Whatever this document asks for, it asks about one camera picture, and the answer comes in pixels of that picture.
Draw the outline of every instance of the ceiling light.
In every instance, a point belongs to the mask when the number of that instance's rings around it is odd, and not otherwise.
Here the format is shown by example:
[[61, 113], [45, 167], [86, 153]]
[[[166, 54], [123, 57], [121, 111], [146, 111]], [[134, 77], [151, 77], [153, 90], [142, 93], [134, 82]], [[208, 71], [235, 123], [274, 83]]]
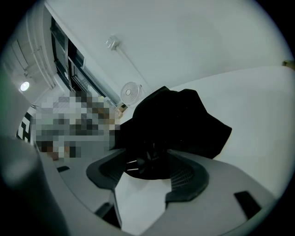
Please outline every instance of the ceiling light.
[[24, 82], [21, 86], [20, 86], [20, 90], [22, 91], [26, 91], [29, 88], [30, 84], [29, 82]]

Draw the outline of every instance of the black cloth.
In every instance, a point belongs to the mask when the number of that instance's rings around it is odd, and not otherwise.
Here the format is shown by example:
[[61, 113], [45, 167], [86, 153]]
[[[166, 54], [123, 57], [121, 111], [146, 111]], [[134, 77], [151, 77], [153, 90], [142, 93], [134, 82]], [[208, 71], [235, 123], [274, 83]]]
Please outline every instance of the black cloth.
[[126, 148], [127, 162], [137, 160], [125, 171], [142, 179], [169, 178], [167, 149], [217, 156], [232, 128], [207, 113], [198, 93], [162, 87], [145, 98], [132, 119], [120, 126], [115, 148]]

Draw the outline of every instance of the pixelated area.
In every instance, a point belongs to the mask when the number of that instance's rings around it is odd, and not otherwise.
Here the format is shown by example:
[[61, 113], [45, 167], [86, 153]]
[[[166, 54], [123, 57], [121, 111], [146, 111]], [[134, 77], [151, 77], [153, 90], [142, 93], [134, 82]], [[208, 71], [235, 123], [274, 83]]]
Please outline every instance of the pixelated area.
[[36, 146], [53, 160], [102, 156], [114, 146], [119, 128], [114, 105], [84, 92], [47, 97], [32, 121]]

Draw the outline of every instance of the window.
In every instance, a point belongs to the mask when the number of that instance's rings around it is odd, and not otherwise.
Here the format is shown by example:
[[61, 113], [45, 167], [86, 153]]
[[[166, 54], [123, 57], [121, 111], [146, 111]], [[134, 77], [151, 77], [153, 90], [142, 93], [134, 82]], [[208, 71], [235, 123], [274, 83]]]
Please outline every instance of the window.
[[68, 89], [84, 91], [95, 97], [108, 97], [116, 104], [112, 97], [108, 96], [101, 86], [99, 86], [97, 81], [84, 70], [84, 56], [65, 35], [54, 18], [52, 18], [50, 30], [54, 62], [58, 75]]

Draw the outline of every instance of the wall-mounted fan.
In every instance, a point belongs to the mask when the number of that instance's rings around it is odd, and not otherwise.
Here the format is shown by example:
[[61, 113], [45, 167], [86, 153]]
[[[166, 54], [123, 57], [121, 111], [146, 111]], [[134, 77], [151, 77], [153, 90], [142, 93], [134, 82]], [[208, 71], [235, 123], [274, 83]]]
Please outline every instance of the wall-mounted fan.
[[142, 86], [135, 82], [126, 83], [121, 89], [121, 101], [127, 106], [132, 106], [139, 101], [142, 95]]

